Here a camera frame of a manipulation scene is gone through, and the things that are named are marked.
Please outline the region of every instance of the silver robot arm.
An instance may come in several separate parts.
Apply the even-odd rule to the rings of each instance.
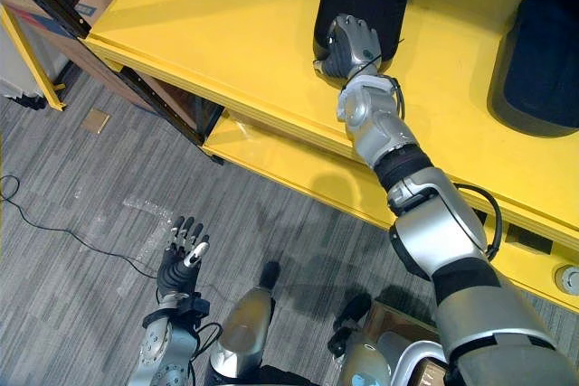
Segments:
[[[393,82],[377,72],[375,31],[340,15],[328,42],[330,55],[315,68],[348,78],[337,116],[387,191],[397,216],[390,229],[396,253],[408,271],[433,284],[436,323],[450,366],[446,383],[579,384],[532,306],[490,266],[474,211],[399,118]]]
[[[208,235],[196,243],[203,225],[187,237],[194,219],[181,216],[171,230],[157,272],[158,308],[143,319],[145,336],[129,386],[189,384],[191,359],[199,348],[196,328],[209,314],[209,302],[195,292],[201,257],[209,248]]]

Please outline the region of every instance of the black band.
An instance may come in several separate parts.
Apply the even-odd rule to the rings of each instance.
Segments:
[[[374,166],[380,184],[388,192],[393,185],[415,172],[431,167],[431,159],[416,144],[406,145],[384,155]]]
[[[147,328],[148,325],[150,325],[151,323],[155,322],[156,320],[160,319],[160,318],[172,318],[173,316],[175,316],[175,314],[177,313],[177,309],[176,307],[166,307],[163,309],[158,309],[157,311],[147,315],[145,318],[143,318],[143,322],[141,323],[141,325],[144,328]]]
[[[458,259],[436,270],[432,275],[436,305],[451,294],[470,287],[500,287],[490,264],[478,258]]]
[[[410,255],[410,253],[408,253],[408,250],[406,250],[406,247],[400,240],[400,236],[396,230],[396,225],[391,226],[388,233],[390,235],[390,242],[392,243],[392,247],[394,248],[396,255],[398,255],[398,258],[406,267],[408,273],[412,273],[413,275],[425,280],[430,280],[428,275],[424,273],[424,270],[420,268],[416,261],[414,261],[414,258]]]

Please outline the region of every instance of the yellow table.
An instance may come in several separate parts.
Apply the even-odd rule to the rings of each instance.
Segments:
[[[530,137],[487,111],[498,42],[519,1],[409,0],[404,40],[387,72],[402,83],[406,120],[437,166],[456,181],[494,193],[509,222],[579,250],[579,134]],[[307,148],[312,158],[320,148],[331,151],[343,171],[358,176],[367,171],[336,120],[338,89],[311,66],[318,2],[115,0],[86,44],[112,68],[143,71],[315,145]],[[227,135],[221,136],[213,152],[240,160],[239,154],[225,155]],[[275,162],[262,160],[252,169],[271,176]],[[319,178],[317,166],[294,171],[307,173],[304,184],[287,184],[323,196],[317,190],[323,186],[309,184]],[[369,176],[357,183],[379,187]],[[350,203],[333,204],[380,223],[368,214],[368,202],[353,196]]]

